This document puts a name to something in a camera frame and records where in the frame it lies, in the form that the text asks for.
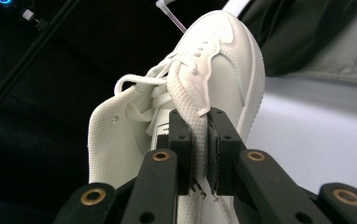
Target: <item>dark background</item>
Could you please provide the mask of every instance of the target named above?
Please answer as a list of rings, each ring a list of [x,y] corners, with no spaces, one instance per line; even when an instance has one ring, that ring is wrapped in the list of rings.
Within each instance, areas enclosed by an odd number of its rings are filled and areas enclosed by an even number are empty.
[[[188,27],[224,0],[169,5]],[[51,21],[64,0],[17,0]],[[41,32],[0,6],[0,85]],[[181,32],[155,1],[82,0],[0,104],[0,223],[51,223],[88,181],[92,111],[127,73],[145,75]]]

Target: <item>shoelace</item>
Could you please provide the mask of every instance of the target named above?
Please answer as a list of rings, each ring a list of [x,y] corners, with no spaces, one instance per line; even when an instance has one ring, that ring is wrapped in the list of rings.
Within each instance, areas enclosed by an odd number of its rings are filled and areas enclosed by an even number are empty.
[[[159,112],[159,108],[167,103],[172,102],[169,92],[167,91],[167,76],[172,63],[179,62],[180,64],[186,65],[192,74],[196,76],[196,63],[193,60],[193,57],[199,57],[201,55],[202,48],[197,49],[193,52],[185,52],[178,53],[172,52],[168,54],[164,60],[162,60],[159,64],[152,67],[149,72],[144,76],[128,74],[121,77],[114,88],[114,94],[118,95],[122,92],[122,86],[125,82],[134,82],[134,83],[142,83],[147,85],[155,85],[156,87],[152,91],[152,107],[146,112],[141,113],[138,108],[134,104],[129,104],[126,110],[128,117],[131,120],[135,121],[150,121],[150,125],[146,130],[146,133],[149,136],[152,136],[152,131],[155,125],[156,116]]]
[[[185,91],[179,80],[178,70],[184,64],[191,73],[196,76],[197,64],[194,57],[200,57],[202,47],[193,52],[172,52],[158,65],[152,67],[145,77],[129,74],[123,76],[116,84],[114,92],[120,94],[122,85],[126,81],[155,85],[151,94],[152,107],[144,113],[140,113],[134,104],[129,104],[126,108],[127,116],[136,121],[150,121],[146,130],[148,135],[152,135],[155,120],[161,105],[173,102],[181,117],[193,130],[193,177],[197,180],[197,187],[202,190],[206,182],[206,143],[207,143],[207,117],[200,116],[193,105],[188,92]],[[194,222],[198,223],[201,214],[201,191],[191,192],[188,197],[180,197],[178,200],[178,223]]]

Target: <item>shoe tongue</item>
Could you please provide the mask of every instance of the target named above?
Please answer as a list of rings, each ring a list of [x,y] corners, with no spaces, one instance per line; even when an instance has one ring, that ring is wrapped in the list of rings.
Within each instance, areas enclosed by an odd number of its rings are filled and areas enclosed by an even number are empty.
[[[169,134],[169,114],[170,111],[174,109],[176,109],[176,107],[173,102],[161,105],[161,107],[156,109],[151,125],[147,129],[148,134],[152,136],[151,150],[156,148],[158,135]]]
[[[169,71],[178,73],[178,78],[190,97],[199,116],[205,115],[210,110],[207,82],[211,76],[211,59],[219,54],[220,43],[217,38],[211,37],[207,44],[202,45],[200,56],[192,56],[196,63],[196,73],[194,74],[187,66],[175,63]]]

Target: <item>black plastic bracket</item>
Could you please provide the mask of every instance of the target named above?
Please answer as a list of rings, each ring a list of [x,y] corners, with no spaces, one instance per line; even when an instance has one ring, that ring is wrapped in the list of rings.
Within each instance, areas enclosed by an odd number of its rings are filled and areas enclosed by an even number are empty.
[[[77,189],[64,204],[54,224],[102,224],[116,198],[108,184],[92,183]]]
[[[218,195],[234,195],[234,161],[246,149],[234,125],[222,110],[208,115],[207,181]]]
[[[263,223],[331,223],[266,152],[243,150],[236,171],[243,181],[242,189],[246,188],[249,195],[239,190],[235,200],[251,198]]]
[[[334,223],[357,223],[357,189],[354,187],[325,184],[321,187],[317,205]]]
[[[174,151],[155,149],[147,153],[121,223],[176,223],[177,168]]]
[[[192,147],[191,129],[179,112],[172,110],[169,115],[168,148],[178,156],[178,195],[188,195],[190,190]]]

